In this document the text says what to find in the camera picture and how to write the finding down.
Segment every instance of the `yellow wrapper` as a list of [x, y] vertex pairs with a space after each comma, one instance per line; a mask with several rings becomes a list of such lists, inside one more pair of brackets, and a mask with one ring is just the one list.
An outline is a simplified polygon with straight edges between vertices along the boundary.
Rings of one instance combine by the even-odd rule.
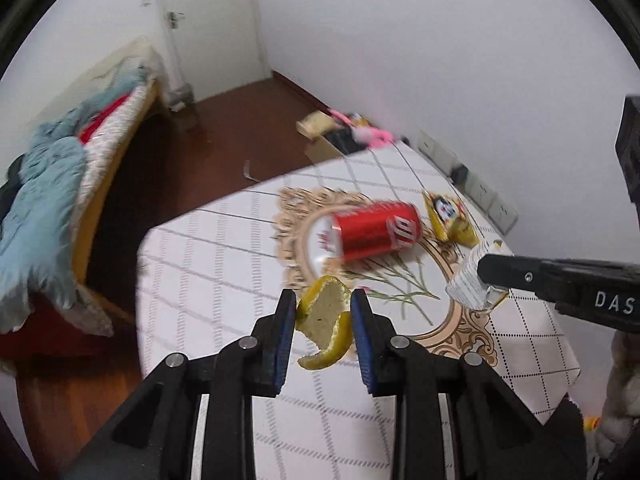
[[472, 248], [479, 243], [465, 205], [457, 198], [422, 191], [431, 227], [441, 242], [454, 242]]

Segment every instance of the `red cloth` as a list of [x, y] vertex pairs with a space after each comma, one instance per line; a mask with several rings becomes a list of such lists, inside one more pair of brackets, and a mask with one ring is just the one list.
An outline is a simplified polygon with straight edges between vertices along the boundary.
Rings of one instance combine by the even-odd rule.
[[124, 94], [118, 97], [113, 103], [107, 106], [103, 111], [101, 111], [98, 115], [96, 115], [95, 119], [89, 123], [89, 125], [78, 135], [78, 140], [82, 144], [86, 144], [91, 139], [91, 136], [94, 134], [94, 131], [100, 128], [100, 125], [104, 122], [104, 120], [109, 117], [114, 111], [118, 109], [118, 107], [123, 104], [124, 101], [127, 100], [131, 94]]
[[108, 350], [109, 337], [89, 335], [67, 323], [49, 300], [30, 295], [34, 307], [17, 332], [0, 335], [0, 358], [25, 359], [33, 355], [87, 356]]

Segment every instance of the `metal screw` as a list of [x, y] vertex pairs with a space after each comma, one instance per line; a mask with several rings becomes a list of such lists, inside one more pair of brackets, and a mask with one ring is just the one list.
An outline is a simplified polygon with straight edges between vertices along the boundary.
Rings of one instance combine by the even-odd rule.
[[175, 354], [168, 355], [164, 362], [169, 368], [178, 367], [184, 362], [184, 355], [176, 352]]
[[482, 364], [482, 356], [476, 352], [467, 352], [465, 354], [465, 363], [471, 366], [479, 366]]
[[409, 340], [403, 335], [393, 336], [390, 342], [393, 348], [407, 348], [409, 346]]
[[258, 340], [252, 335], [244, 336], [240, 341], [238, 341], [240, 348], [244, 350], [249, 350], [251, 348], [255, 348], [258, 345]]

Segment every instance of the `baseboard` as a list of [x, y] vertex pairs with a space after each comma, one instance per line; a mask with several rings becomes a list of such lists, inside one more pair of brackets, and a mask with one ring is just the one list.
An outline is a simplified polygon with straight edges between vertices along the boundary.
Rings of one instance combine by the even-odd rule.
[[302, 88], [302, 86], [297, 85], [291, 79], [289, 79], [286, 76], [283, 76], [280, 72], [276, 72], [275, 70], [271, 71], [271, 75], [273, 75], [273, 78], [276, 81], [286, 86], [289, 90], [291, 90], [294, 94], [296, 94], [302, 100], [305, 100], [306, 102], [311, 104], [313, 107], [317, 108], [321, 112], [324, 112], [325, 114], [329, 113], [329, 107], [326, 104], [324, 104], [320, 99], [318, 99], [314, 95], [307, 92], [304, 88]]

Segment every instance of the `table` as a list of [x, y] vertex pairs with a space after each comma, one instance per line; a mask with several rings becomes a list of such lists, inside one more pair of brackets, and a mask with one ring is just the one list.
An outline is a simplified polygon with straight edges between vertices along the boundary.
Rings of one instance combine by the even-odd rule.
[[[491, 316], [450, 300], [444, 286], [468, 250], [434, 240], [423, 188], [457, 194], [427, 160], [398, 144], [303, 168], [153, 229], [139, 252], [143, 374], [171, 352], [190, 358], [219, 352], [275, 310], [284, 286], [299, 293], [315, 277], [335, 272], [321, 242], [329, 213], [369, 200], [402, 200], [420, 212], [420, 244], [401, 260], [373, 259], [343, 278], [366, 287], [375, 312], [431, 351], [459, 356], [475, 349], [545, 422], [579, 374], [553, 311], [522, 291], [509, 294]], [[499, 238], [462, 200], [478, 235]], [[282, 393], [254, 399], [257, 476], [388, 478], [393, 399], [369, 397], [353, 359], [315, 372], [300, 368], [296, 360], [315, 351], [296, 332]]]

